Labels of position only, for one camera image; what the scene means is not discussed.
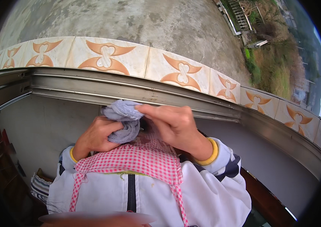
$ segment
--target black zipper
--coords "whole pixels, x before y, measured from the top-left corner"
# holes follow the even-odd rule
[[[136,176],[135,174],[128,175],[128,207],[126,210],[131,210],[136,213]]]

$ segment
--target apron strap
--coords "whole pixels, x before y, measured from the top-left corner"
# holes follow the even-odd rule
[[[85,174],[79,173],[79,172],[76,173],[75,184],[73,185],[69,212],[76,211],[78,193],[80,192],[80,186],[84,178],[85,178]]]
[[[181,215],[183,224],[185,227],[188,227],[188,220],[185,215],[185,207],[183,206],[183,199],[182,199],[182,190],[180,185],[170,185],[173,196],[175,197],[176,201],[178,202],[178,206],[181,209]]]

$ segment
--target gingham fabric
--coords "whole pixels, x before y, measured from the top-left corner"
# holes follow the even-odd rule
[[[86,173],[116,173],[131,170],[169,184],[180,207],[183,223],[185,227],[188,226],[180,187],[183,175],[179,158],[170,145],[159,139],[159,132],[154,125],[152,123],[149,125],[151,126],[149,130],[146,133],[140,132],[131,143],[81,159],[75,165],[77,173],[69,212],[76,211],[78,193]]]

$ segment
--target person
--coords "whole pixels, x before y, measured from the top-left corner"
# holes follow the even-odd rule
[[[240,157],[199,132],[190,107],[135,109],[150,126],[142,126],[135,141],[109,142],[108,135],[123,125],[98,116],[63,151],[62,171],[49,187],[49,214],[130,211],[156,217],[152,227],[242,226],[251,198]]]

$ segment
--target cleaning cloth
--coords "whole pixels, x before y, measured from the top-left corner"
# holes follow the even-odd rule
[[[127,143],[136,138],[140,130],[140,120],[144,114],[134,107],[140,103],[117,100],[109,106],[101,109],[101,113],[111,120],[121,121],[124,129],[113,132],[108,140],[113,143]]]

